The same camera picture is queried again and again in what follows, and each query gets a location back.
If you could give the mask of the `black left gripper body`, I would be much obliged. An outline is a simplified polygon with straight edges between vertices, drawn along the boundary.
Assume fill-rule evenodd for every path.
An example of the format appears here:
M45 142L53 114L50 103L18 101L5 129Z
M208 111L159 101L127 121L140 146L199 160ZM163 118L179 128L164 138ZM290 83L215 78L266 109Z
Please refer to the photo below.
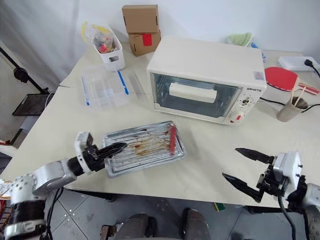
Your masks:
M83 151L84 161L91 171L98 172L105 168L107 150L98 149L96 145L87 147Z

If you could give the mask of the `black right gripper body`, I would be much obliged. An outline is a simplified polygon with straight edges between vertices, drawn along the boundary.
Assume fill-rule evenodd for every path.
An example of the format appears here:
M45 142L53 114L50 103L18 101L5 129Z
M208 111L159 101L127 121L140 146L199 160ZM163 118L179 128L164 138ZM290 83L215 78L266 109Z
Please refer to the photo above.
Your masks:
M256 187L261 193L284 197L288 187L288 177L277 176L273 165L269 164L265 172L260 175Z

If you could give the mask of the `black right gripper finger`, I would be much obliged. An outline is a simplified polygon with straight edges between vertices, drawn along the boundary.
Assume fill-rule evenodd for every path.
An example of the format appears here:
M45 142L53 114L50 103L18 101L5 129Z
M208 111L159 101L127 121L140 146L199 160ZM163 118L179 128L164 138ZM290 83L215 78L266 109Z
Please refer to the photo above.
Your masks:
M259 161L264 164L272 164L275 158L274 156L269 156L259 151L248 148L235 148L235 150L248 159Z
M258 180L258 183L256 187L259 190L253 189L248 186L248 184L241 179L234 177L232 175L222 173L223 177L230 183L232 184L237 190L241 191L242 193L250 196L252 199L254 199L257 203L260 203L262 200L262 197L264 195L264 192L260 190L261 187L261 179Z

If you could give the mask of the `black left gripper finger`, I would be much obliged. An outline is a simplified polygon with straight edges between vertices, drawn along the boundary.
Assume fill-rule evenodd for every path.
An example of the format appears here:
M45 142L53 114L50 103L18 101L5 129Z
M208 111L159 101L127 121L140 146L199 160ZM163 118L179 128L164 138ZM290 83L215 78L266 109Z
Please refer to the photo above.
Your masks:
M97 151L97 155L101 159L111 158L113 155L120 153L127 144L125 142L116 142Z

